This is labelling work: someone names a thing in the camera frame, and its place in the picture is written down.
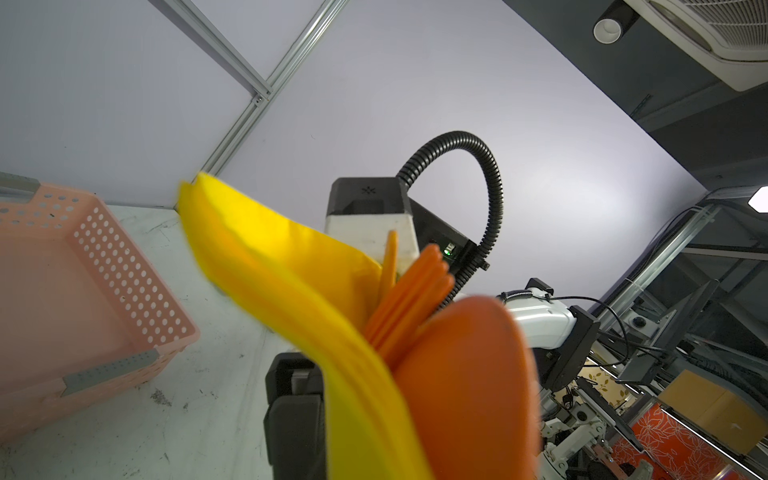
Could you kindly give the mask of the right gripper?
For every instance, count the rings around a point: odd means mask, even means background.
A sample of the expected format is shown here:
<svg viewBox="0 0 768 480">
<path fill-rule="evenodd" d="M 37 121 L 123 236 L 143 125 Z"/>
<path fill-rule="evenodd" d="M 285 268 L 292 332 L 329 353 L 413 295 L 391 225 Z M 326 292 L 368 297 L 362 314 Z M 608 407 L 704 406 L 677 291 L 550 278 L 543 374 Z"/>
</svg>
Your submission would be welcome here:
<svg viewBox="0 0 768 480">
<path fill-rule="evenodd" d="M 299 352 L 275 356 L 265 377 L 264 438 L 275 479 L 327 477 L 322 371 Z"/>
</svg>

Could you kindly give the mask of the yellow paper napkin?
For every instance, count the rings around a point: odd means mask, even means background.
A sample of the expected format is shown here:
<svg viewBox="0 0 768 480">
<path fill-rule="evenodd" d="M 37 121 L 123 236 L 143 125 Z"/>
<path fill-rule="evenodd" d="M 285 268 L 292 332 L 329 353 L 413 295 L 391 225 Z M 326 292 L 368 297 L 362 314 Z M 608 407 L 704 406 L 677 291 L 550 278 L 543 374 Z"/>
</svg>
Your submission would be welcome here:
<svg viewBox="0 0 768 480">
<path fill-rule="evenodd" d="M 363 328 L 380 265 L 216 177 L 182 183 L 178 212 L 204 275 L 321 369 L 332 479 L 429 479 L 407 403 Z"/>
</svg>

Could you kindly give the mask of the orange plastic fork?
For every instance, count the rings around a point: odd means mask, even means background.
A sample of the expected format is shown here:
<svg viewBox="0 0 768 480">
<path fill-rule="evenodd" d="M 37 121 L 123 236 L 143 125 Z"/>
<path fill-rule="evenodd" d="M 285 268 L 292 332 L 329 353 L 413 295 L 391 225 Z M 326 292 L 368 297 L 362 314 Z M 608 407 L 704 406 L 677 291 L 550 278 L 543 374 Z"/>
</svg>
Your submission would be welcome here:
<svg viewBox="0 0 768 480">
<path fill-rule="evenodd" d="M 366 323 L 363 336 L 384 363 L 395 369 L 414 337 L 451 292 L 455 285 L 443 252 L 430 244 L 400 277 L 395 267 L 399 239 L 396 231 L 388 233 L 378 305 Z"/>
</svg>

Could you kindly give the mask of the orange plastic spoon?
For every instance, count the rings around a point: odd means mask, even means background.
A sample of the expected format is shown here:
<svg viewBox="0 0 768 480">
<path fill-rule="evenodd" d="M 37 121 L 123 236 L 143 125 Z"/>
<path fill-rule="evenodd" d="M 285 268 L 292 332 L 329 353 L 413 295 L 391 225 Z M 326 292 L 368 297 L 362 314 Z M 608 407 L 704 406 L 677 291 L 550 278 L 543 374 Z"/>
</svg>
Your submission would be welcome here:
<svg viewBox="0 0 768 480">
<path fill-rule="evenodd" d="M 423 327 L 394 370 L 437 479 L 532 479 L 538 374 L 523 332 L 492 297 L 463 298 Z"/>
</svg>

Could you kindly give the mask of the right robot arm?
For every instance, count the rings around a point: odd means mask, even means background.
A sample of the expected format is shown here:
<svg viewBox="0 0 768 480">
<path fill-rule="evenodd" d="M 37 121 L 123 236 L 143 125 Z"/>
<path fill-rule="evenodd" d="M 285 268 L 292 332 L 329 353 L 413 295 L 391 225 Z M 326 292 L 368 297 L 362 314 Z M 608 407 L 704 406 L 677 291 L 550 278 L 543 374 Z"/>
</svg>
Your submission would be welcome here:
<svg viewBox="0 0 768 480">
<path fill-rule="evenodd" d="M 384 243 L 373 234 L 391 228 L 405 236 L 406 257 L 430 243 L 455 246 L 448 262 L 458 267 L 472 252 L 469 241 L 417 202 L 408 213 L 390 214 L 354 201 L 346 207 L 330 203 L 324 232 L 365 253 L 382 255 Z M 567 307 L 553 289 L 537 278 L 522 290 L 505 292 L 501 301 L 521 328 L 535 363 L 546 399 L 563 389 L 581 370 L 597 323 L 583 309 Z M 266 375 L 268 411 L 264 432 L 268 462 L 276 479 L 323 479 L 326 476 L 324 384 L 320 368 L 299 352 L 278 354 Z"/>
</svg>

